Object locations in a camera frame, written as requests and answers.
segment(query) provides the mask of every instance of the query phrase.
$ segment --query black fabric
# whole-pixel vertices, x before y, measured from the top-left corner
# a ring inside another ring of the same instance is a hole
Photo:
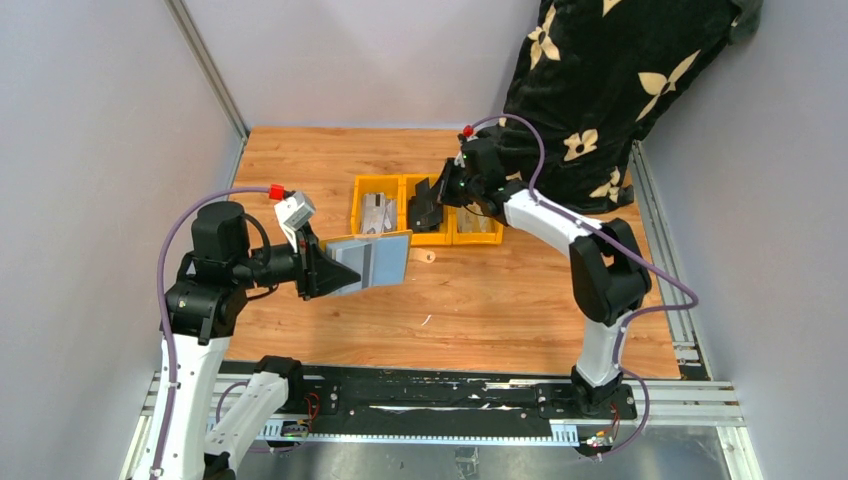
[[[632,202],[632,191],[620,188],[632,141],[650,133],[728,44],[739,1],[542,1],[504,106],[542,135],[537,188],[581,212]],[[495,135],[504,166],[529,181],[535,139],[518,122],[502,127]]]

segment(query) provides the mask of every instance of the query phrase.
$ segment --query wooden floor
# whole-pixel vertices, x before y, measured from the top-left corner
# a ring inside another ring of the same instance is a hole
[[[235,184],[280,183],[306,192],[318,210],[313,229],[330,238],[350,233],[355,175],[438,172],[456,151],[453,131],[256,128]],[[256,194],[236,200],[267,227],[273,243],[285,242],[273,201]],[[637,207],[615,216],[630,222],[647,253]],[[228,358],[275,354],[336,365],[570,371],[580,354],[583,317],[561,254],[513,229],[500,246],[432,250],[436,261],[410,262],[401,286],[309,302],[298,299],[293,286],[281,286],[245,308]],[[658,303],[654,288],[646,305]],[[642,375],[679,377],[662,314],[634,324],[623,363]]]

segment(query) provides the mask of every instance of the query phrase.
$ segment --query gray floor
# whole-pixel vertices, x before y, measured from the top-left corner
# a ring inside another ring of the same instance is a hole
[[[619,437],[629,434],[622,427]],[[730,480],[716,431],[708,427],[649,428],[626,450],[599,464],[559,447],[478,447],[476,462],[462,460],[473,455],[474,447],[313,444],[282,455],[248,454],[238,478]]]

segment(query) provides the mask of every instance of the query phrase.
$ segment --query red connector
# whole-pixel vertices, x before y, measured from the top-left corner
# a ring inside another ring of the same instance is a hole
[[[282,185],[271,184],[271,189],[268,191],[268,198],[271,200],[282,200],[285,195],[286,189]]]

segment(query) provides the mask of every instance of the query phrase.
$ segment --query gray wall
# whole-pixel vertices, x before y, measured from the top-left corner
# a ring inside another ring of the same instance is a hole
[[[0,65],[0,478],[116,478],[162,237],[238,142],[162,1],[3,2]]]
[[[646,143],[698,321],[768,479],[848,471],[848,4],[767,0]]]
[[[500,112],[528,0],[188,0],[254,125],[465,125]]]

